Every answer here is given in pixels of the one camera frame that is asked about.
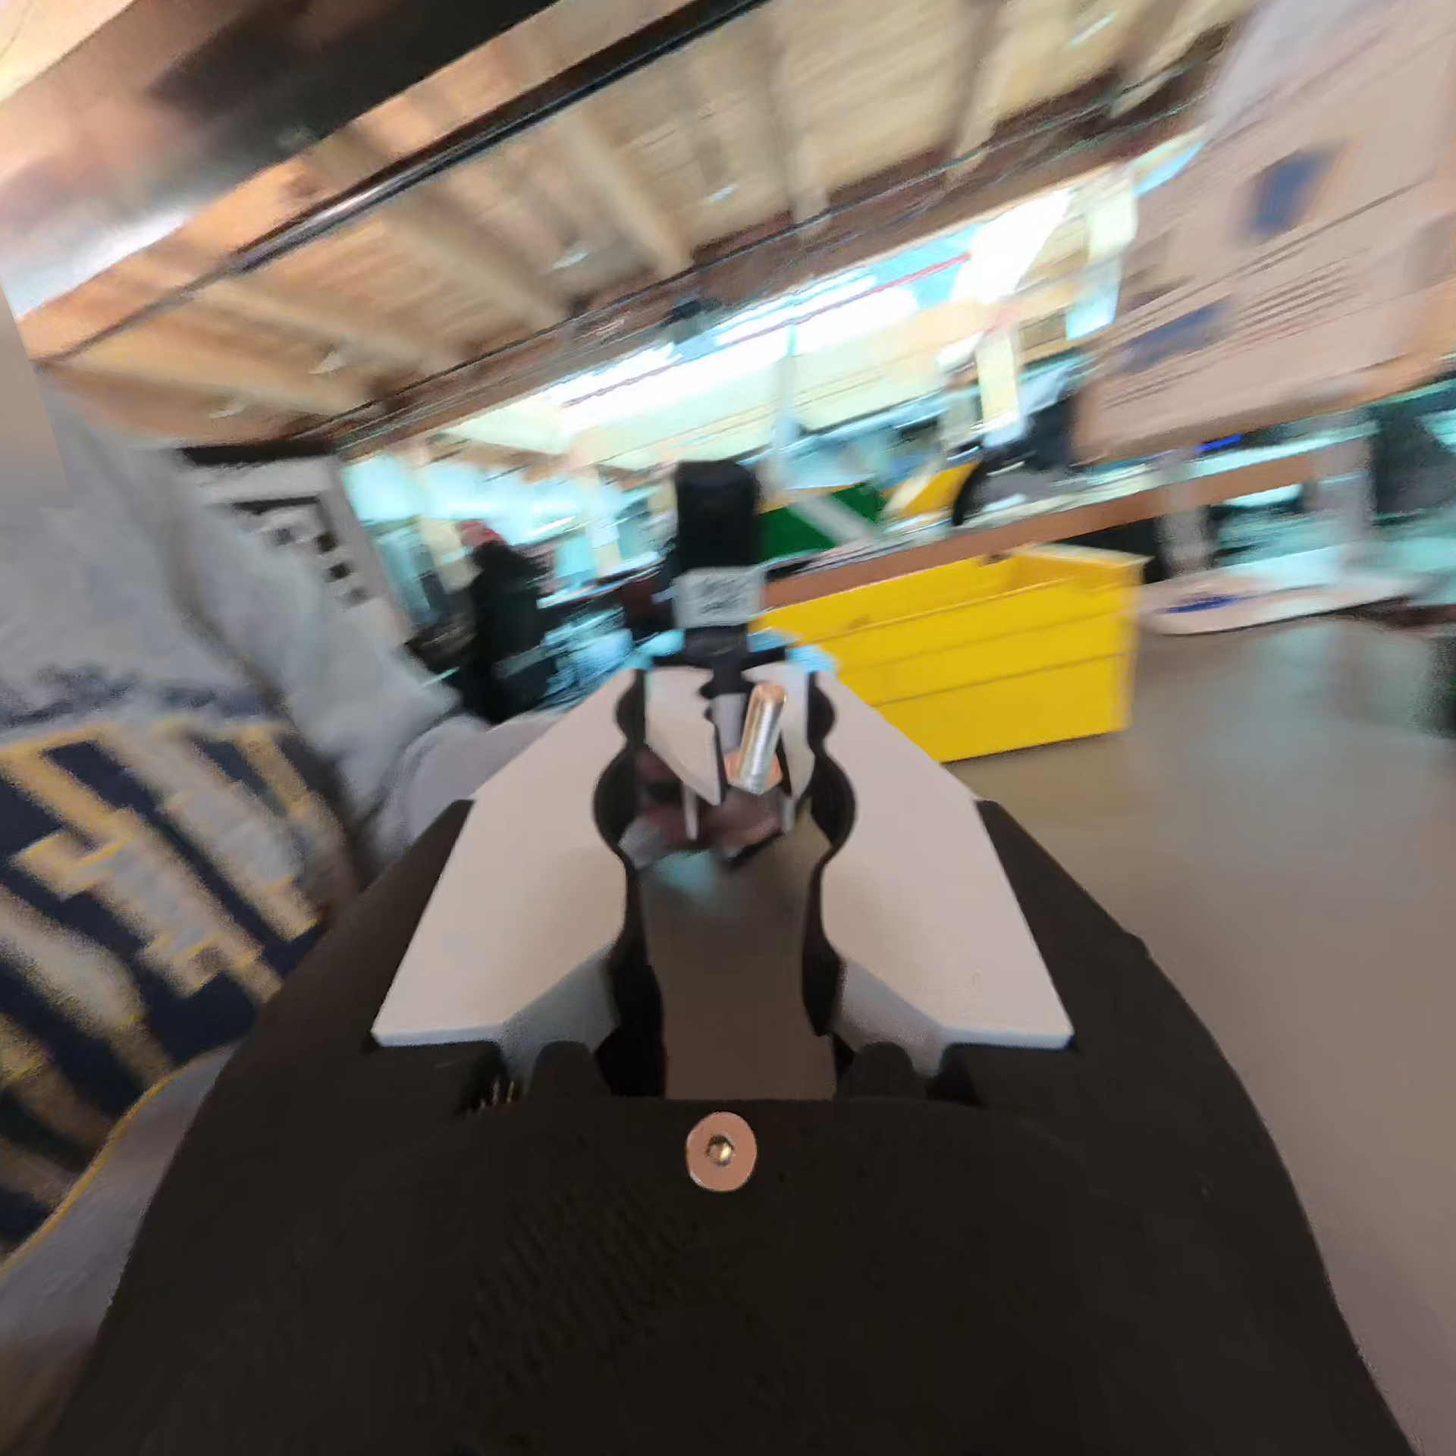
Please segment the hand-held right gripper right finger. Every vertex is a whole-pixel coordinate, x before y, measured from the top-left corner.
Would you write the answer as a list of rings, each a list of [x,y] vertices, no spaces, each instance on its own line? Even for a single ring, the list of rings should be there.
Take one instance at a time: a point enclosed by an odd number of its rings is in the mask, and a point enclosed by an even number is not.
[[[811,1024],[848,1050],[1064,1050],[1075,1030],[978,796],[836,678],[813,674],[808,809],[825,837],[804,936]]]

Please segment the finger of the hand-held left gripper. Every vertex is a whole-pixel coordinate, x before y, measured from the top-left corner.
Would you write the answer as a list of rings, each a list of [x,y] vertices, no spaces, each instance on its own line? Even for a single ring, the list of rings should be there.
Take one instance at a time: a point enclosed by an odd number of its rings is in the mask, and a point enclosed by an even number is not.
[[[796,827],[799,811],[806,806],[813,782],[815,751],[810,742],[813,673],[780,671],[778,685],[787,695],[778,733],[778,749],[784,759],[780,830],[789,834]]]
[[[631,735],[631,820],[621,849],[633,868],[711,844],[726,777],[712,707],[699,671],[640,676],[643,726]]]

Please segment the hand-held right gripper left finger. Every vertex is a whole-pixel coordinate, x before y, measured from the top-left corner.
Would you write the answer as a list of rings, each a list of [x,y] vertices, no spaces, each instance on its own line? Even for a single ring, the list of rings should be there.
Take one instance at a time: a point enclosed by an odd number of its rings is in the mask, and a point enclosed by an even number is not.
[[[492,1043],[525,1082],[581,1043],[617,1092],[666,1087],[662,995],[619,841],[634,756],[617,673],[475,792],[371,1030],[383,1049]]]

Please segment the steel bolt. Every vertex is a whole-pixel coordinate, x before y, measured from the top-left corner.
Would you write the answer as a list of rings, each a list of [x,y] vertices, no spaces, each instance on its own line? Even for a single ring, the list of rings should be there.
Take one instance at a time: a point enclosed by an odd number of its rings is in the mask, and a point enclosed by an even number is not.
[[[764,796],[782,782],[778,745],[789,704],[787,690],[773,681],[756,683],[742,714],[740,738],[725,757],[725,775],[732,789],[747,796]]]

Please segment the green plastic bin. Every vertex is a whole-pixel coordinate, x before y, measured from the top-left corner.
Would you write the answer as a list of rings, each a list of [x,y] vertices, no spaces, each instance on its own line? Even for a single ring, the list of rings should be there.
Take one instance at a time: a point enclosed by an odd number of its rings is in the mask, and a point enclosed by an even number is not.
[[[763,563],[860,549],[881,539],[886,499],[868,484],[832,491],[794,489],[758,511]]]

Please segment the yellow plastic bin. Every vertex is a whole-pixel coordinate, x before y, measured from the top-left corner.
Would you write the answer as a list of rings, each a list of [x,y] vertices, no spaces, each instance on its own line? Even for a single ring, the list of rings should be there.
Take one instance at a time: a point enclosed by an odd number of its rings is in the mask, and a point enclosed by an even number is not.
[[[938,763],[1120,735],[1146,558],[1068,546],[967,558],[764,612]]]

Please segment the wooden-top table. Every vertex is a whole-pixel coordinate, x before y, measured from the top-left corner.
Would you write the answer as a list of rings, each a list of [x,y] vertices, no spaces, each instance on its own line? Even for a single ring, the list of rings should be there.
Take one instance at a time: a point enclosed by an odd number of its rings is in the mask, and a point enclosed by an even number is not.
[[[763,605],[796,607],[962,558],[1007,555],[1163,517],[1187,520],[1232,499],[1335,478],[1366,437],[1368,428],[1357,425],[1264,449],[1189,461],[1160,458],[1056,503],[1012,508],[959,529],[901,534],[848,556],[820,555],[804,570],[768,582]]]

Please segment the white board stand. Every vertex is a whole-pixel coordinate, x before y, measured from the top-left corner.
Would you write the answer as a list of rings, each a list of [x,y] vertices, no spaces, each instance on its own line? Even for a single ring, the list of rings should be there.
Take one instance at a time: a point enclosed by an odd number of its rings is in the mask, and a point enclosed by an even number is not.
[[[1399,581],[1369,572],[1219,570],[1146,588],[1137,615],[1146,631],[1193,638],[1309,621],[1388,603],[1401,595]]]

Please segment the person in grey sweatshirt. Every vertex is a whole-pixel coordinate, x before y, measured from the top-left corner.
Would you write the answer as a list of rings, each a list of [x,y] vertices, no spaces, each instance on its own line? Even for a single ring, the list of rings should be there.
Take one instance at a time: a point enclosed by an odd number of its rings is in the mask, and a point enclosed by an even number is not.
[[[430,757],[482,737],[175,456],[45,404],[68,489],[4,487],[4,1257],[250,1031],[409,846]]]

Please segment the printed instruction sheet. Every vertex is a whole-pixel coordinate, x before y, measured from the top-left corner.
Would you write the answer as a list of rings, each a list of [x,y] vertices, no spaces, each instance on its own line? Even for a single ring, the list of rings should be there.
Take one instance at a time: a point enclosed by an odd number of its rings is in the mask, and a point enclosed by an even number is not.
[[[1454,3],[1260,3],[1141,205],[1085,459],[1368,406],[1453,357]]]

